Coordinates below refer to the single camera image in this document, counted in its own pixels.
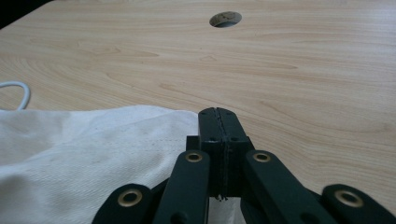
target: white towel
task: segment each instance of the white towel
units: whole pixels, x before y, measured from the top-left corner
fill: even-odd
[[[91,223],[110,193],[170,176],[197,115],[157,106],[0,111],[0,223]],[[209,223],[244,223],[210,200]]]

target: table surface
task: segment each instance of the table surface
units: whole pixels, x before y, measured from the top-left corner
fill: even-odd
[[[238,24],[209,24],[229,10]],[[9,80],[28,109],[230,109],[309,189],[344,183],[396,213],[394,0],[50,2],[0,31]],[[0,108],[21,98],[3,88]]]

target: wooden table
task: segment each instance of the wooden table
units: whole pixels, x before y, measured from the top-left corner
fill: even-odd
[[[229,10],[238,24],[209,25]],[[0,31],[0,81],[26,82],[28,109],[230,109],[309,189],[395,214],[395,43],[394,0],[55,1]]]

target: dark mechanical part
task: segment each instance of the dark mechanical part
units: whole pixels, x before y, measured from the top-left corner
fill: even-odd
[[[210,158],[203,151],[181,153],[153,223],[206,223]]]
[[[328,186],[323,190],[320,200],[340,223],[395,223],[391,212],[367,194],[350,186]]]
[[[188,136],[186,149],[209,154],[210,197],[240,197],[244,175],[244,155],[254,146],[232,111],[208,108],[198,114],[199,135]]]
[[[255,150],[235,113],[199,113],[199,135],[188,136],[171,177],[150,190],[116,189],[93,223],[207,223],[208,197],[241,198],[247,224],[396,224],[367,194],[346,185],[322,195],[303,187],[271,152]]]

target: round hole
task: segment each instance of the round hole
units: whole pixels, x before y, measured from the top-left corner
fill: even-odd
[[[320,223],[320,221],[317,217],[315,217],[314,215],[309,214],[309,213],[302,213],[300,218],[305,224],[319,224]]]
[[[344,190],[344,189],[339,189],[335,193],[335,198],[340,201],[341,203],[350,206],[350,207],[362,207],[363,206],[363,200],[361,197],[359,197],[357,194]]]
[[[127,189],[119,196],[119,205],[122,207],[134,206],[142,201],[142,192],[138,189]]]
[[[187,223],[187,214],[181,213],[181,212],[174,213],[171,216],[171,223],[172,224],[184,224],[184,223]]]
[[[213,27],[225,28],[236,25],[238,22],[242,20],[241,14],[232,11],[221,12],[217,15],[214,15],[209,23]]]
[[[260,162],[268,162],[271,160],[271,157],[268,156],[265,153],[259,152],[253,155],[254,160],[260,161]]]
[[[187,154],[186,160],[190,162],[198,162],[202,160],[202,156],[198,153],[192,152]]]

